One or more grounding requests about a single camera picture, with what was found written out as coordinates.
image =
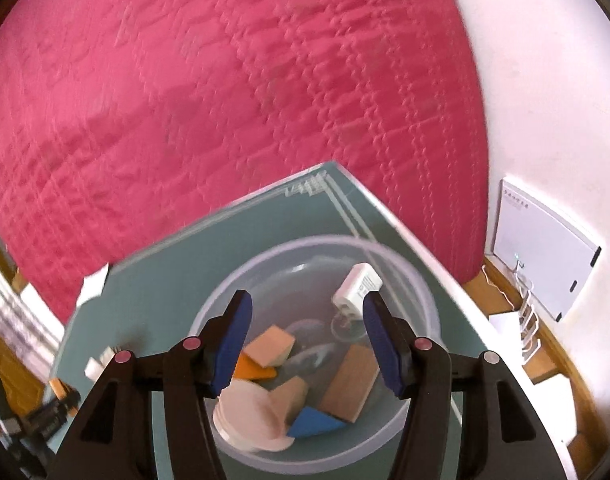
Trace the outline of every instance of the white power adapter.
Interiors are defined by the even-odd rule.
[[[383,280],[370,264],[356,264],[332,297],[332,303],[349,319],[363,318],[363,299],[381,290]]]

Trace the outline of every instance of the white wall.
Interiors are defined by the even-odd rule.
[[[610,22],[594,0],[457,2],[485,100],[488,248],[508,174],[578,218],[602,245],[573,309],[548,324],[610,434]]]

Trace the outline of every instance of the pink quilted bedspread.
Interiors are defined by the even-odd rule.
[[[0,234],[61,320],[105,262],[330,159],[476,274],[487,148],[453,0],[20,0],[0,29]]]

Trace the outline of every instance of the white cable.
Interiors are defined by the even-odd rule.
[[[522,303],[520,304],[520,309],[518,311],[520,312],[520,317],[525,317],[529,309],[533,310],[530,304],[531,292],[528,290],[527,295],[525,295],[525,297],[523,297],[522,295],[520,296],[522,297]]]
[[[529,296],[534,290],[534,282],[530,280],[530,285],[525,283],[523,278],[518,272],[513,272],[516,288],[522,298]]]
[[[522,365],[523,366],[525,366],[528,362],[530,362],[530,359],[532,357],[534,357],[534,355],[536,355],[536,352],[538,352],[538,350],[540,350],[540,347],[542,346],[542,344],[540,342],[540,339],[538,339],[536,341],[536,348],[533,347],[533,342],[534,342],[534,339],[531,340],[531,345],[530,345],[529,349],[522,351],[523,355],[525,353],[527,353],[527,357],[523,357],[522,358]]]
[[[500,288],[498,288],[498,285],[496,285],[496,283],[493,283],[493,282],[489,281],[489,276],[485,272],[485,264],[483,264],[482,271],[483,271],[483,274],[485,274],[485,279],[487,280],[487,285],[493,286],[498,292],[500,292],[504,296],[504,298],[507,301],[507,303],[509,303],[509,305],[512,307],[512,312],[514,310],[516,310],[516,307],[514,306],[514,303],[509,301],[509,298],[507,297],[507,294],[505,294]]]
[[[520,332],[525,332],[527,330],[527,325],[530,323],[532,317],[538,319],[538,314],[536,314],[533,305],[530,303],[526,303],[526,305],[530,308],[530,313],[527,314],[527,308],[524,311],[520,311],[520,317],[522,318],[520,322]]]
[[[534,313],[534,324],[531,326],[530,329],[527,329],[526,331],[520,333],[521,337],[523,334],[525,334],[525,336],[522,338],[523,347],[525,347],[525,341],[532,341],[534,339],[534,337],[536,336],[536,332],[539,328],[540,319],[538,319],[538,316],[536,315],[536,313]]]

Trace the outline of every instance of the clear plastic object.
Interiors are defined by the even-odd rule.
[[[352,342],[369,346],[360,320],[355,333],[343,340],[333,333],[338,310],[332,296],[357,263],[368,262],[383,279],[381,295],[394,316],[402,317],[419,336],[441,342],[434,298],[421,274],[405,258],[375,242],[349,236],[301,238],[255,256],[231,273],[213,291],[198,312],[190,335],[200,332],[210,317],[225,311],[237,288],[247,290],[254,302],[246,342],[276,324],[297,341],[278,377],[263,386],[271,389],[293,375],[310,386],[307,404],[317,406]],[[225,442],[214,430],[217,446],[234,459],[260,470],[287,474],[314,474],[357,462],[383,446],[403,429],[408,401],[398,400],[379,377],[355,424],[342,430],[297,439],[281,452],[243,452]],[[213,401],[206,401],[211,419]]]

